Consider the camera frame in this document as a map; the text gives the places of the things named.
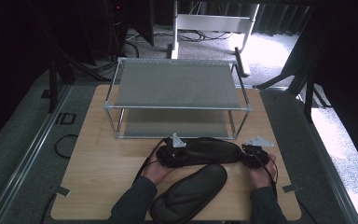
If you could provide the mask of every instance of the person's left hand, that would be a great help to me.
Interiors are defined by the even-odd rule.
[[[162,166],[157,159],[156,152],[153,153],[149,160],[149,163],[153,163],[150,163],[144,168],[142,176],[147,177],[157,186],[174,168]]]

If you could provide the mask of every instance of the white clip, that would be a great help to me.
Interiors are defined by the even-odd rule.
[[[185,147],[186,143],[184,143],[177,135],[174,133],[172,135],[173,147]]]
[[[252,140],[245,140],[245,144],[251,145],[254,147],[273,147],[274,144],[266,139],[260,137],[259,135]]]

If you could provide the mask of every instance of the human hand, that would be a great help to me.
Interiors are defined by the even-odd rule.
[[[150,157],[149,164],[144,168],[142,176],[147,177],[151,180],[156,186],[161,183],[161,181],[172,172],[174,168],[168,168],[162,166],[156,156],[156,152]]]
[[[276,156],[268,154],[270,157],[269,162],[266,165],[267,170],[271,174],[272,178],[276,175],[276,170],[274,169],[274,162],[277,159]],[[251,179],[251,184],[255,189],[260,189],[264,187],[272,187],[271,178],[266,170],[262,167],[259,169],[250,169],[249,177]]]

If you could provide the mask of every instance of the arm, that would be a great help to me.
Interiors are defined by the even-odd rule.
[[[158,185],[173,169],[161,166],[154,153],[144,172],[133,183],[113,206],[107,223],[111,224],[142,224],[145,222],[147,209],[153,202]]]
[[[276,160],[273,155],[268,155],[272,161]],[[273,162],[270,161],[266,168],[271,176],[276,175]],[[287,223],[277,199],[275,198],[269,175],[263,169],[250,170],[249,176],[255,190],[251,192],[252,214],[251,223]]]
[[[157,194],[156,186],[148,178],[139,176],[112,208],[107,223],[144,223],[145,215]]]

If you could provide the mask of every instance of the wooden table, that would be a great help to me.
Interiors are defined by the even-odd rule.
[[[58,195],[51,210],[55,219],[107,219],[110,210],[121,195],[131,187],[136,173],[158,143],[159,139],[116,139],[103,111],[109,86],[96,89],[88,114],[76,142],[72,158],[65,172],[62,187],[71,191],[68,197]],[[273,142],[264,147],[277,156],[279,179],[278,201],[289,220],[301,217],[296,195],[285,193],[282,187],[290,185],[281,152],[278,148],[269,118],[258,90],[247,90],[253,107],[237,140],[251,140],[258,135]],[[193,174],[202,166],[177,168],[158,185],[158,194],[179,179]],[[194,220],[248,220],[251,215],[249,194],[253,190],[247,168],[240,162],[224,164],[228,173],[225,186]]]

